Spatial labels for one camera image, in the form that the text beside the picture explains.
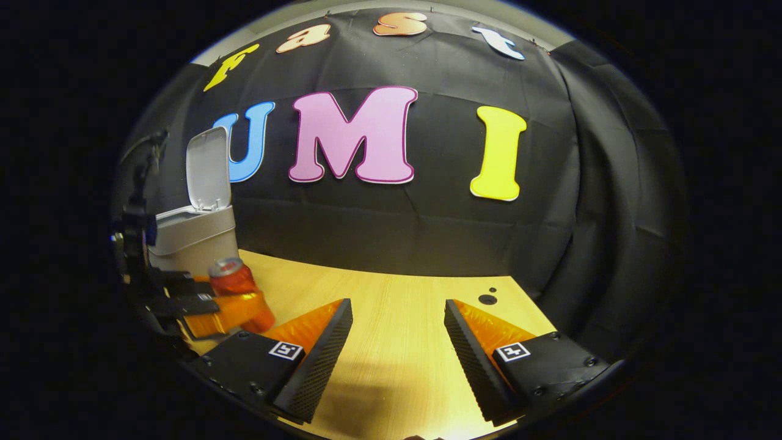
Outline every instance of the white trash can lid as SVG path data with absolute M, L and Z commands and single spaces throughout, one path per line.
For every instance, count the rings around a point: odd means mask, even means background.
M 225 127 L 211 128 L 190 139 L 185 175 L 190 203 L 196 209 L 216 211 L 231 204 L 228 148 Z

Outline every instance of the soda can lid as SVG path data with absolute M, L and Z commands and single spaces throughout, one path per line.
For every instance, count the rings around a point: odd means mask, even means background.
M 209 267 L 209 276 L 212 278 L 218 278 L 220 276 L 228 276 L 232 273 L 237 273 L 244 262 L 241 258 L 223 258 L 216 260 L 214 264 Z

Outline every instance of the blue letter u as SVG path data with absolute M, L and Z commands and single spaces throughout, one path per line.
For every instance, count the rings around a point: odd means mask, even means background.
M 274 103 L 260 103 L 251 106 L 245 112 L 249 119 L 249 136 L 247 139 L 247 155 L 240 161 L 233 160 L 228 154 L 228 177 L 231 183 L 243 182 L 251 177 L 260 168 L 264 160 L 264 144 L 266 142 L 266 116 L 274 110 Z M 228 145 L 231 145 L 231 128 L 239 116 L 236 113 L 227 114 L 214 122 L 212 128 L 225 127 L 228 131 Z

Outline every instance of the screw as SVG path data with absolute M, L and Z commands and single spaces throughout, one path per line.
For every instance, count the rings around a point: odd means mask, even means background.
M 259 388 L 258 384 L 256 384 L 255 382 L 250 382 L 249 383 L 249 390 L 252 391 L 254 394 L 259 395 L 259 396 L 263 396 L 264 394 L 266 394 L 266 392 L 263 390 L 263 388 Z

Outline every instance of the orange letter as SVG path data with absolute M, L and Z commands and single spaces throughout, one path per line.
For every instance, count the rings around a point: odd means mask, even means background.
M 282 43 L 277 48 L 277 53 L 288 52 L 299 46 L 312 46 L 315 43 L 319 43 L 329 37 L 328 30 L 331 27 L 331 24 L 318 24 L 317 26 L 296 32 L 288 37 L 288 41 Z
M 421 13 L 387 14 L 378 20 L 375 35 L 418 35 L 426 31 L 426 25 L 421 23 L 424 20 L 426 16 Z

